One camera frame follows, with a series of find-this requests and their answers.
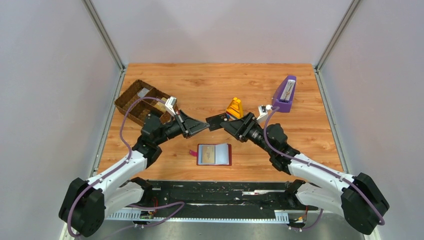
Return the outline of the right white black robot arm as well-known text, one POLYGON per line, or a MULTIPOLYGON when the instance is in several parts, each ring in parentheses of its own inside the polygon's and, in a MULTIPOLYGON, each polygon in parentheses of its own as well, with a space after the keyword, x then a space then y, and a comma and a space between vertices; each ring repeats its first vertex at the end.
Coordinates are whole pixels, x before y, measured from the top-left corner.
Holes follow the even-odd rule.
POLYGON ((385 225, 390 205, 369 175, 344 173, 312 160, 288 144, 279 123, 261 126, 251 112, 220 125, 238 141, 251 141, 267 152, 275 169, 298 177, 288 190, 302 205, 338 214, 364 235, 385 225))

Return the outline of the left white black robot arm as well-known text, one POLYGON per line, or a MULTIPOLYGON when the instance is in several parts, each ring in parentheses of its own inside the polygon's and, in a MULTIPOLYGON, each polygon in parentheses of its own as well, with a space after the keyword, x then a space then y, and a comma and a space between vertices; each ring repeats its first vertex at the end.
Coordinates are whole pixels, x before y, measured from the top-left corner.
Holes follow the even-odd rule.
POLYGON ((110 215, 147 200, 145 193, 152 186, 135 174, 146 170, 159 158, 160 144, 179 135, 188 139, 209 126, 182 110, 167 123, 148 114, 141 135, 126 156, 102 173, 87 180, 78 177, 69 184, 58 217, 70 230, 76 231, 74 237, 93 235, 110 215))

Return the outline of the red leather card holder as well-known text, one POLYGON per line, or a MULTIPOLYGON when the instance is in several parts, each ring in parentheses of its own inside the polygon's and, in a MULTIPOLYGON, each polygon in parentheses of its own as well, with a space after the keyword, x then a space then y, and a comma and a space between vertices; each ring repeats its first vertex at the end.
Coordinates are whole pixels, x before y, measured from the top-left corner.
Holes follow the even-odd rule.
POLYGON ((231 166, 232 146, 222 144, 198 144, 197 150, 189 150, 189 154, 196 157, 198 166, 231 166))

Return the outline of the black VIP card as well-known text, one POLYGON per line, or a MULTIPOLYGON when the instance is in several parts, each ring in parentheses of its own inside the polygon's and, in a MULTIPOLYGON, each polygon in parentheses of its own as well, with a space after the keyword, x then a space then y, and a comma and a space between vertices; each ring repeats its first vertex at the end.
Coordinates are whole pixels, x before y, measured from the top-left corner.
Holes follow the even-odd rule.
POLYGON ((221 129, 221 123, 227 122, 228 116, 226 113, 220 113, 214 116, 207 117, 205 120, 209 124, 208 129, 212 132, 221 129))

